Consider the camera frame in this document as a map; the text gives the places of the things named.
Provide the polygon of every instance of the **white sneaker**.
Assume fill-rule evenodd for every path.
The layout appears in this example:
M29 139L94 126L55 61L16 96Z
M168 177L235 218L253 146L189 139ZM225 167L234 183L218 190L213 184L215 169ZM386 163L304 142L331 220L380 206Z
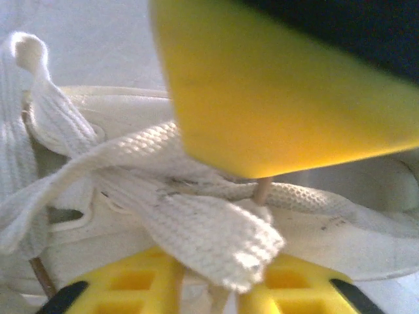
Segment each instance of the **white sneaker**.
M263 279L264 268L284 245L282 236L284 252L355 280L419 269L419 187L412 172L419 158L414 152L278 178L338 192L373 209L289 183L272 185L270 211L258 208L249 201L253 183L225 180L182 155L175 125L167 122L172 110L166 95L63 88L68 102L49 81L42 43L29 35L15 36L12 44L24 43L17 44L22 48L18 63L35 73L26 125L36 139L44 179L2 194L0 252L12 253L3 266L14 290L42 297L20 257L36 256L39 247L58 287L157 243L212 283L243 292ZM10 74L12 67L4 60ZM2 79L10 82L5 75ZM8 148L10 141L2 139L1 148ZM64 156L71 158L65 166ZM9 165L0 164L2 171ZM32 237L29 254L22 244L29 241L28 232L41 232L31 223L47 204L55 207L49 209L49 240Z
M0 284L0 305L2 313L5 314L34 314L37 310L36 307L30 306L16 291L2 284Z

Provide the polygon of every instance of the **wooden stick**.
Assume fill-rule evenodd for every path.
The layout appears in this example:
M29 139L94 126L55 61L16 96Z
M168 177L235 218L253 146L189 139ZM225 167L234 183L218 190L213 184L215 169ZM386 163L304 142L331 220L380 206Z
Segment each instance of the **wooden stick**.
M252 200L255 202L258 206L263 206L266 197L269 193L270 184L274 180L273 177L266 177L266 178L260 178L257 179L257 187L255 189L255 193L253 195Z
M33 272L35 273L35 276L37 276L37 279L41 284L46 296L48 299L51 299L57 293L57 289L54 286L54 283L52 282L49 274L46 272L41 259L39 257L35 257L32 258L29 263L31 264Z

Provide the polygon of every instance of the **shoelace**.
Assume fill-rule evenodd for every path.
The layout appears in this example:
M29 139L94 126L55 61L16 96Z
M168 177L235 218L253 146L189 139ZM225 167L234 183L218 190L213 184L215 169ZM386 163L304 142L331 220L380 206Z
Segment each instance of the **shoelace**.
M2 48L0 253L37 256L46 247L45 205L84 180L119 207L139 215L166 252L214 285L247 292L263 280L264 269L285 241L272 225L272 213L248 200L253 183L232 183L190 159L174 122L101 143L93 127L51 82L42 41L15 33ZM71 158L59 171L39 180L21 117L16 64L34 76L28 117L33 136ZM273 184L267 204L340 216L360 228L399 237L419 236L418 230L311 188Z

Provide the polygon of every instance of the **yellow plastic object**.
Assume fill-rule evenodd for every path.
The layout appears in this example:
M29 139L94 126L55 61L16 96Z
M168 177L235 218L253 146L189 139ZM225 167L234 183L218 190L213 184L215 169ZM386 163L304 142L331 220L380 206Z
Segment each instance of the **yellow plastic object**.
M238 314L358 314L330 279L351 283L341 273L281 254L264 283L240 296Z
M76 278L88 288L65 314L178 314L183 267L157 248Z
M150 0L187 152L242 177L419 146L419 87L238 0Z

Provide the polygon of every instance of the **woven texture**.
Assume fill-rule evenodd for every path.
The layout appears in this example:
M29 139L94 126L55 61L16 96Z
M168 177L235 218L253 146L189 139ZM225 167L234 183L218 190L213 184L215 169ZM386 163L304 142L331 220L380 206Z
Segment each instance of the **woven texture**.
M51 82L46 47L38 38L16 33L3 48L1 123L8 133L2 136L1 160L9 174L1 177L0 253L19 251L27 258L27 252L38 253L49 228L39 218L45 205L88 213L94 190L115 208L138 215L151 237L188 268L237 292L263 280L264 269L285 245L274 227L281 209L419 238L418 219L407 224L408 214L387 217L342 196L292 184L272 184L268 207L258 207L250 200L254 183L232 182L185 154L173 121L104 141ZM21 118L18 65L34 76L28 130L40 144L69 158L63 168L38 180ZM226 294L211 289L223 296L217 307Z
M65 200L71 198L63 192L88 197L71 185L90 177L112 202L137 213L163 249L213 284L245 292L262 280L265 267L284 245L281 235L229 201L170 187L172 181L199 183L219 177L186 156L173 122L100 143L91 125L50 81L45 45L35 36L15 33L10 46L16 50L17 65L35 78L28 119L34 138L71 159L56 173L20 186L1 204L2 253L20 249L46 204L61 197L63 206L70 205ZM13 141L14 136L7 138ZM25 131L21 136L28 138ZM7 155L19 153L17 148ZM40 229L48 230L46 222Z

